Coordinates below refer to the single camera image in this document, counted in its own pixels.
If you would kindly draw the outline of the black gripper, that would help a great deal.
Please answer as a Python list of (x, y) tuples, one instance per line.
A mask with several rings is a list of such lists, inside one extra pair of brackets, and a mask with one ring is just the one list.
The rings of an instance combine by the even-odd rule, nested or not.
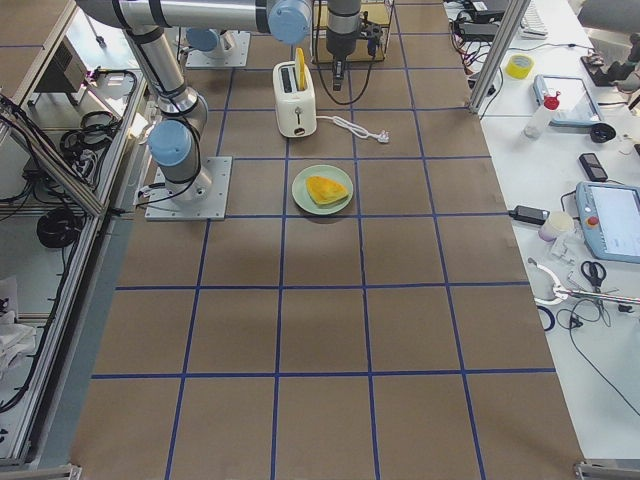
[(357, 41), (367, 42), (367, 55), (374, 59), (380, 44), (380, 27), (359, 27), (356, 30), (339, 34), (329, 29), (327, 31), (327, 50), (332, 56), (332, 90), (340, 91), (344, 81), (345, 62), (356, 49)]

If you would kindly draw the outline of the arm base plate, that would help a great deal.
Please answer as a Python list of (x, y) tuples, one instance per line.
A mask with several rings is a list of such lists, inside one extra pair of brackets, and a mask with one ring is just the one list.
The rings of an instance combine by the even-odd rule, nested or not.
[(225, 219), (229, 184), (232, 171), (230, 156), (206, 157), (201, 172), (194, 183), (180, 195), (169, 199), (184, 189), (168, 183), (153, 189), (146, 207), (148, 221), (199, 221)]
[(186, 31), (186, 67), (244, 67), (248, 59), (250, 37), (246, 31), (190, 28)]

